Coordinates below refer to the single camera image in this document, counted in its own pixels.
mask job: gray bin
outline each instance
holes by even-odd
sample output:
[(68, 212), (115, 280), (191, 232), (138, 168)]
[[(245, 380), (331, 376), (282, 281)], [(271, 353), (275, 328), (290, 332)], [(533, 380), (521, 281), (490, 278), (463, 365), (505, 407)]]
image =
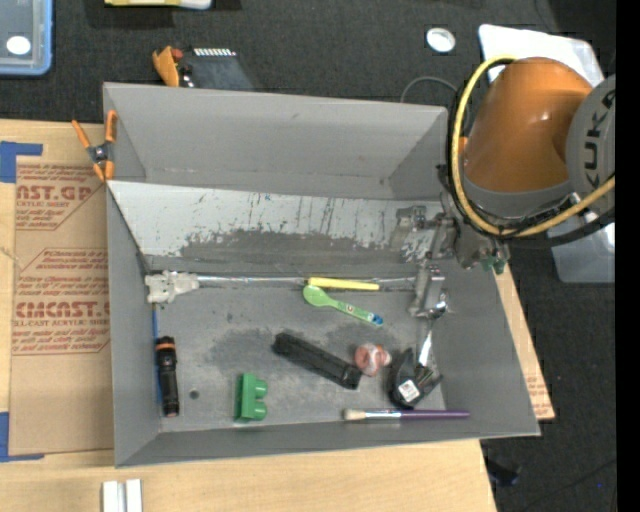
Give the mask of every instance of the gray bin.
[[(345, 360), (363, 342), (416, 346), (426, 326), (407, 313), (411, 287), (331, 292), (379, 313), (373, 327), (255, 278), (413, 278), (428, 240), (413, 253), (391, 240), (400, 210), (441, 211), (446, 110), (124, 84), (106, 84), (104, 103), (119, 116), (107, 189), (117, 466), (540, 433), (494, 276), (454, 259), (437, 262), (450, 297), (434, 330), (444, 380), (420, 408), (467, 409), (466, 420), (344, 422), (344, 408), (391, 406), (386, 374), (347, 390), (271, 349), (279, 332)], [(160, 335), (176, 339), (176, 418), (160, 412), (144, 284), (162, 270), (237, 280), (158, 309)], [(244, 372), (269, 387), (260, 422), (233, 421)]]

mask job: orange clip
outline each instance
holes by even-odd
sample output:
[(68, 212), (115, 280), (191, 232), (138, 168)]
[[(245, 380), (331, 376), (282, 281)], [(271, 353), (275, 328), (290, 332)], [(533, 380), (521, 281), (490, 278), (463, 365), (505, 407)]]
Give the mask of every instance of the orange clip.
[(182, 58), (182, 52), (178, 49), (167, 46), (160, 53), (153, 52), (151, 59), (153, 67), (162, 78), (162, 81), (169, 87), (180, 86), (180, 75), (176, 67), (176, 62)]
[(115, 167), (109, 159), (109, 148), (116, 142), (117, 138), (117, 122), (118, 114), (115, 110), (107, 113), (107, 121), (105, 123), (105, 142), (100, 146), (92, 146), (89, 142), (86, 132), (75, 119), (71, 121), (71, 125), (78, 135), (78, 139), (82, 147), (87, 150), (91, 161), (93, 162), (93, 170), (100, 181), (110, 180), (113, 178)]

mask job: blue tape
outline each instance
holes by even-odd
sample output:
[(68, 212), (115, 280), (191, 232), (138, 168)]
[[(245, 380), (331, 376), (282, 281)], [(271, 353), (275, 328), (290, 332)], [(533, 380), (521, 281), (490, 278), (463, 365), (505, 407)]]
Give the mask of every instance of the blue tape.
[(151, 330), (153, 332), (153, 341), (158, 340), (158, 314), (156, 313), (155, 304), (151, 310)]
[(22, 142), (0, 142), (0, 181), (16, 182), (16, 160), (18, 155), (40, 156), (42, 144), (24, 144)]
[(44, 455), (20, 455), (9, 457), (9, 413), (0, 412), (0, 463), (17, 460), (37, 460)]

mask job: black floor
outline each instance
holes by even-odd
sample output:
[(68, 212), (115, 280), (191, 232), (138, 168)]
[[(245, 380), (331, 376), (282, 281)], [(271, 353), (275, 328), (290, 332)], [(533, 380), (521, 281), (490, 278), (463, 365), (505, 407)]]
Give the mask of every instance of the black floor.
[[(53, 68), (0, 79), (0, 117), (101, 122), (101, 83), (157, 83), (151, 53), (165, 45), (232, 48), (267, 90), (383, 101), (398, 101), (422, 75), (460, 86), (482, 61), (482, 23), (587, 39), (606, 73), (616, 66), (613, 1), (227, 0), (206, 12), (55, 4)], [(455, 34), (452, 54), (425, 48), (432, 25)], [(449, 107), (451, 92), (422, 83), (407, 101)], [(549, 250), (514, 248), (512, 270), (557, 418), (540, 438), (485, 444), (491, 458), (521, 466), (515, 485), (496, 488), (498, 509), (608, 512), (617, 481), (615, 285), (563, 284)]]

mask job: green plastic toy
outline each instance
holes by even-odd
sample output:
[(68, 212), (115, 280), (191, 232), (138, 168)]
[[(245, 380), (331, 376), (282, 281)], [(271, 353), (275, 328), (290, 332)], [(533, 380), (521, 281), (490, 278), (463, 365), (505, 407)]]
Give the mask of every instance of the green plastic toy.
[(370, 313), (369, 311), (365, 311), (362, 308), (347, 304), (346, 302), (335, 300), (329, 297), (327, 292), (325, 292), (322, 288), (319, 288), (317, 286), (308, 284), (302, 289), (302, 296), (312, 306), (330, 306), (337, 309), (338, 311), (342, 311), (347, 315), (355, 316), (356, 318), (364, 320), (365, 322), (368, 322), (370, 324), (382, 325), (382, 317), (380, 315)]
[(267, 406), (262, 399), (267, 394), (267, 383), (252, 373), (243, 373), (238, 378), (236, 389), (236, 421), (260, 421), (267, 415)]

